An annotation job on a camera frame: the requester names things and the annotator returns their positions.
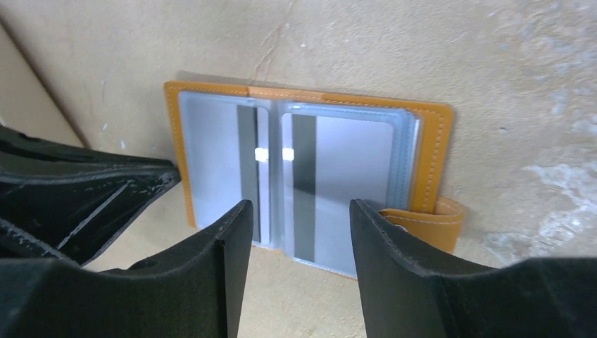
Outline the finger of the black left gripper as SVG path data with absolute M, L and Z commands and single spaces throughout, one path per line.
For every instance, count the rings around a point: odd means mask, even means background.
M 181 180 L 168 160 L 1 129 L 1 257 L 86 265 Z

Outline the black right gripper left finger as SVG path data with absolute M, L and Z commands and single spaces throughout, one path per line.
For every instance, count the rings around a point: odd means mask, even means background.
M 1 261 L 2 337 L 235 337 L 253 235 L 240 201 L 212 225 L 126 270 Z

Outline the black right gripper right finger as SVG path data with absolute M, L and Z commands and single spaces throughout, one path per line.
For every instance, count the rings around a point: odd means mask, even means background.
M 368 337 L 595 337 L 596 259 L 491 268 L 437 249 L 364 201 L 350 204 Z

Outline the white magnetic stripe card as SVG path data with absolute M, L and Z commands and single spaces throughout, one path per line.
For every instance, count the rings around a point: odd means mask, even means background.
M 270 240 L 266 113 L 252 98 L 183 91 L 178 95 L 195 226 L 203 229 L 239 201 L 255 208 L 253 240 Z

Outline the yellow leather card holder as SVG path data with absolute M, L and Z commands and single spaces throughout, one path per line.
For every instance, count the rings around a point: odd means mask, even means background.
M 290 113 L 392 125 L 394 138 L 386 202 L 374 204 L 368 200 L 360 200 L 390 223 L 402 227 L 429 245 L 447 253 L 454 250 L 465 213 L 456 202 L 439 196 L 454 119 L 449 106 L 372 96 L 209 82 L 169 81 L 164 84 L 163 90 L 191 226 L 196 227 L 192 219 L 194 213 L 191 188 L 178 103 L 178 95 L 183 91 L 252 98 L 258 104 L 258 110 L 266 113 L 266 117 L 259 123 L 258 131 L 268 143 L 268 195 L 264 200 L 269 208 L 270 240 L 266 245 L 253 240 L 254 245 L 291 257 L 284 250 L 282 160 L 282 117 Z

